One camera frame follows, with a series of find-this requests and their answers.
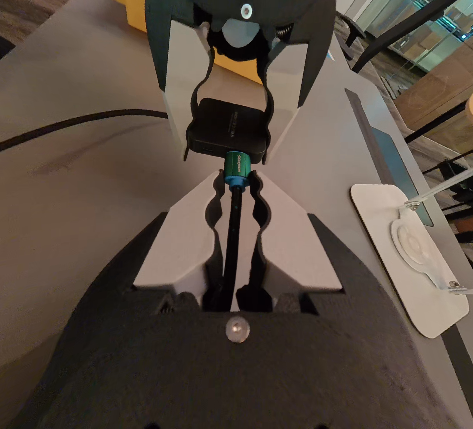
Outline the black office chair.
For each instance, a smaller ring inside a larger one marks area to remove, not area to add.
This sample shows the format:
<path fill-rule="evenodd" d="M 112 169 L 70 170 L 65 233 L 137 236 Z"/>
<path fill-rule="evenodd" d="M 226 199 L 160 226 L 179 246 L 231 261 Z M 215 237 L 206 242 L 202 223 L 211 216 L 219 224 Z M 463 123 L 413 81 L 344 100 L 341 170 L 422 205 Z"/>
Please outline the black office chair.
<path fill-rule="evenodd" d="M 375 38 L 368 47 L 360 54 L 358 60 L 352 67 L 352 71 L 359 73 L 361 69 L 366 66 L 377 54 L 385 50 L 388 46 L 398 41 L 402 37 L 418 29 L 428 21 L 436 21 L 444 15 L 445 10 L 458 0 L 433 0 L 425 7 L 419 9 L 406 19 L 393 26 L 379 37 Z M 345 59 L 350 61 L 353 59 L 351 46 L 356 38 L 365 39 L 366 33 L 348 16 L 337 12 L 336 15 L 341 19 L 350 29 L 350 34 L 347 39 L 337 37 L 340 48 L 343 51 Z"/>

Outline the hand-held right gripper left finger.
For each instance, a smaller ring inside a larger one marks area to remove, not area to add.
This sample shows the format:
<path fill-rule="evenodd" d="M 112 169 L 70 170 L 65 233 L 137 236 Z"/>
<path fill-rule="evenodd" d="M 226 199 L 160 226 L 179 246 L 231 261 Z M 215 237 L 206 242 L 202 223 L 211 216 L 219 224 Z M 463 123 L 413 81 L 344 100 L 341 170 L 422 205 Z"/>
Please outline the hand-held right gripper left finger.
<path fill-rule="evenodd" d="M 174 204 L 134 280 L 137 290 L 192 294 L 205 308 L 205 294 L 223 276 L 216 224 L 222 217 L 223 172 L 215 171 Z"/>

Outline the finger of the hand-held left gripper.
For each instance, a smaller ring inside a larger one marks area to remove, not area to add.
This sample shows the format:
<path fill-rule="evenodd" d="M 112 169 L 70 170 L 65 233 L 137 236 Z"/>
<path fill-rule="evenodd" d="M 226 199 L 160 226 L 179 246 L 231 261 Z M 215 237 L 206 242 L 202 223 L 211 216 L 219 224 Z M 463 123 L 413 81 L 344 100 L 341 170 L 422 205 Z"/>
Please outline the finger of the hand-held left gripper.
<path fill-rule="evenodd" d="M 206 81 L 213 66 L 207 42 L 210 23 L 196 28 L 178 21 L 170 24 L 166 87 L 163 100 L 179 156 L 186 160 L 187 128 L 193 120 L 191 101 L 199 85 Z"/>
<path fill-rule="evenodd" d="M 268 164 L 299 112 L 308 44 L 276 43 L 263 69 L 266 107 L 260 126 L 265 141 L 262 164 Z"/>

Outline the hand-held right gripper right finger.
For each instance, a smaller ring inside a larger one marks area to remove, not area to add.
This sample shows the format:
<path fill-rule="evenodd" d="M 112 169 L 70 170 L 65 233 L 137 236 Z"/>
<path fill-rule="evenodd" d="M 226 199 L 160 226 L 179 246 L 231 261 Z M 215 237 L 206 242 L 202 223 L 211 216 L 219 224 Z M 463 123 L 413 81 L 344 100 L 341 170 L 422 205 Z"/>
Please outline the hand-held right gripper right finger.
<path fill-rule="evenodd" d="M 262 172 L 251 172 L 253 218 L 260 229 L 247 284 L 248 306 L 283 294 L 339 292 L 342 284 L 306 210 Z"/>

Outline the black tripod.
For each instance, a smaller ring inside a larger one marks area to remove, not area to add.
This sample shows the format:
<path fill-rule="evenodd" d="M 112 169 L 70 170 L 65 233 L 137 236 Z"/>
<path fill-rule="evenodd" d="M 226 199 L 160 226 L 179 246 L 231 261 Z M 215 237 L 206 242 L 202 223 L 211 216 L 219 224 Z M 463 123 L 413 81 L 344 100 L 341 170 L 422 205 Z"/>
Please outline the black tripod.
<path fill-rule="evenodd" d="M 418 130 L 414 131 L 413 133 L 409 134 L 407 137 L 404 138 L 405 143 L 410 144 L 414 140 L 419 139 L 420 137 L 424 136 L 426 133 L 430 132 L 431 130 L 433 130 L 437 127 L 439 127 L 440 125 L 442 125 L 445 122 L 449 121 L 450 119 L 452 119 L 453 117 L 455 117 L 456 115 L 458 115 L 459 113 L 461 113 L 463 111 L 467 111 L 470 114 L 470 117 L 472 118 L 472 100 L 473 100 L 473 98 L 471 96 L 468 100 L 460 102 L 457 106 L 452 107 L 447 112 L 441 114 L 440 116 L 438 116 L 434 120 L 430 121 L 429 123 L 427 123 L 426 125 L 424 125 L 420 129 L 418 129 Z M 456 157 L 453 157 L 451 159 L 443 160 L 438 165 L 424 171 L 423 175 L 426 175 L 429 172 L 432 172 L 434 170 L 439 169 L 439 166 L 441 166 L 444 163 L 446 163 L 446 164 L 453 163 L 456 160 L 464 159 L 465 157 L 471 155 L 472 153 L 473 153 L 473 150 L 470 149 L 469 151 L 465 152 L 464 154 L 460 154 L 460 155 L 458 155 Z"/>

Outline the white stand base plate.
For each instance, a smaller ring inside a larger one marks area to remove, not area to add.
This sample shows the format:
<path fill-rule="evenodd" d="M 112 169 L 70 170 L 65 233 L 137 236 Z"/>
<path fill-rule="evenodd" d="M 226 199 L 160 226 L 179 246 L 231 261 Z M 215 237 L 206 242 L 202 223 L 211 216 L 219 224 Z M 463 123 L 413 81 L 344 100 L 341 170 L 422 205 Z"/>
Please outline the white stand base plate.
<path fill-rule="evenodd" d="M 355 184 L 352 202 L 417 331 L 433 339 L 466 317 L 467 295 L 408 198 L 394 185 Z"/>

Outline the cardboard box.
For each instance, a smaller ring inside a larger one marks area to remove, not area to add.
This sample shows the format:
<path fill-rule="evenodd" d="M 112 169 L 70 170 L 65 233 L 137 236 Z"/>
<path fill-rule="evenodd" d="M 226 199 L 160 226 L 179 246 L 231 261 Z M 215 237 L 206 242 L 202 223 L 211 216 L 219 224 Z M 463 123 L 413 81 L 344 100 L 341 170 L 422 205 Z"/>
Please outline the cardboard box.
<path fill-rule="evenodd" d="M 408 129 L 416 131 L 473 92 L 473 42 L 469 38 L 444 61 L 394 100 Z M 455 152 L 473 147 L 472 115 L 462 111 L 425 135 Z"/>

